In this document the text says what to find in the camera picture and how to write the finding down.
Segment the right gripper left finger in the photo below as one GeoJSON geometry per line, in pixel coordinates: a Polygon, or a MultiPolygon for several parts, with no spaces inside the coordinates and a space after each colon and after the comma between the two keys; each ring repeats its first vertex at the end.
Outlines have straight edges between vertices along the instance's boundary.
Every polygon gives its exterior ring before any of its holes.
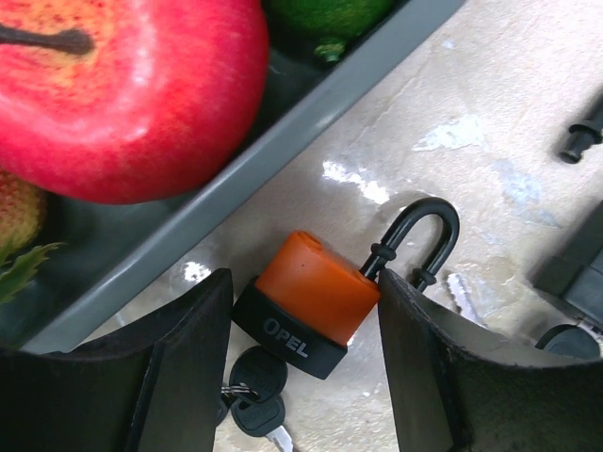
{"type": "Polygon", "coordinates": [[[221,268],[68,353],[1,351],[5,451],[209,451],[233,305],[221,268]]]}

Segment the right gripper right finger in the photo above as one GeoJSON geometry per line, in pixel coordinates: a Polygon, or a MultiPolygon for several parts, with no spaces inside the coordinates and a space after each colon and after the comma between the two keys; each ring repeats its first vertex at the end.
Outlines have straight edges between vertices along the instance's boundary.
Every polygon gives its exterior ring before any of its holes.
{"type": "Polygon", "coordinates": [[[401,451],[599,451],[602,362],[527,347],[379,278],[401,451]]]}

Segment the orange black padlock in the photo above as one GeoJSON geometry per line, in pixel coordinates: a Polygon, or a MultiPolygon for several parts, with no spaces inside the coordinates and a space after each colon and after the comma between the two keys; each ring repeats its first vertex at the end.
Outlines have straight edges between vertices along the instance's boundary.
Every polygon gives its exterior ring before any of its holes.
{"type": "Polygon", "coordinates": [[[419,292],[435,284],[460,235],[454,206],[441,198],[412,202],[372,244],[362,266],[349,263],[314,235],[295,231],[265,270],[250,280],[234,304],[233,321],[260,346],[302,372],[327,379],[348,351],[348,342],[377,304],[376,283],[397,248],[424,217],[441,220],[439,239],[415,268],[419,292]]]}

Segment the small black key bunch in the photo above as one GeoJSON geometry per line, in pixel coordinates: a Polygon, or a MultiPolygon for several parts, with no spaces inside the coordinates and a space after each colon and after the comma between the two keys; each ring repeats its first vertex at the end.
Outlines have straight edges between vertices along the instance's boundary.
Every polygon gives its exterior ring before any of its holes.
{"type": "Polygon", "coordinates": [[[282,398],[287,378],[283,360],[260,346],[247,349],[233,364],[229,381],[221,386],[217,423],[231,415],[248,436],[265,437],[278,450],[294,452],[293,439],[285,428],[282,398]]]}

